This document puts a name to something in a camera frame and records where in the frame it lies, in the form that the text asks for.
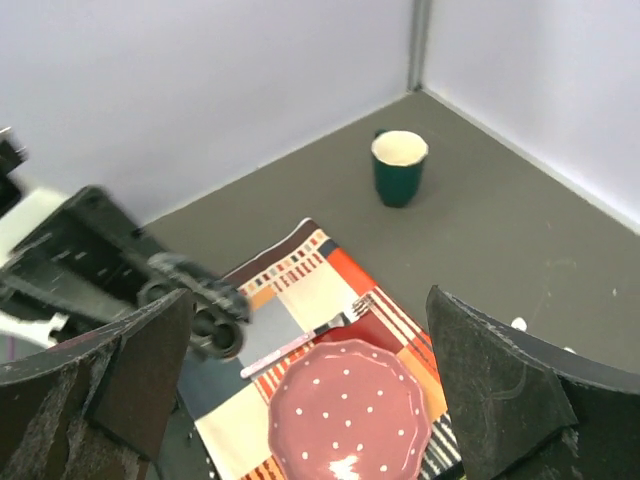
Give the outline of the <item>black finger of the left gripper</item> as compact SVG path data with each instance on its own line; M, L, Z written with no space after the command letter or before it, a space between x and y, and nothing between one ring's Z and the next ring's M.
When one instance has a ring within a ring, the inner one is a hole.
M24 279L2 273L1 310L32 324L61 315L64 325L53 327L49 334L57 342L125 317L124 303L75 272L56 274L49 283L42 276Z
M89 278L125 304L141 306L138 292L152 273L147 260L165 248L98 186L81 189L57 207L21 240L10 267L24 279L42 276L46 283L63 272Z

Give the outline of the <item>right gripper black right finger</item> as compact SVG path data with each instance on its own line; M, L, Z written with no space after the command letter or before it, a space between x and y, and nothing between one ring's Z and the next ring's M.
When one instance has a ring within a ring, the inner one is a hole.
M636 479L639 377L434 286L426 319L469 479Z

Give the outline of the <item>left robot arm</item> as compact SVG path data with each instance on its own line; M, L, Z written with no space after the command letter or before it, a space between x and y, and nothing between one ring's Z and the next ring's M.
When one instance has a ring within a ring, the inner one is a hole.
M171 291L161 250L102 187L32 189L1 210L1 312L45 347L82 335Z

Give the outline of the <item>black earbud charging case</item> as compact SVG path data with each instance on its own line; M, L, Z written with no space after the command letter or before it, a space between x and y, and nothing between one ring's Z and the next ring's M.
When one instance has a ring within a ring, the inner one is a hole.
M176 289L189 290L194 297L191 349L201 358L222 360L239 353L244 341L240 325L251 322L251 307L235 285L174 252L152 255L147 268L152 276L138 292L141 305Z

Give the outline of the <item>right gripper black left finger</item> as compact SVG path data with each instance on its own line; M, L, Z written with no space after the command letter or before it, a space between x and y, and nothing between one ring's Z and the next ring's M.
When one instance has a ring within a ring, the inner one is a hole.
M2 478L145 478L174 408L194 307L188 291L174 291L2 364Z

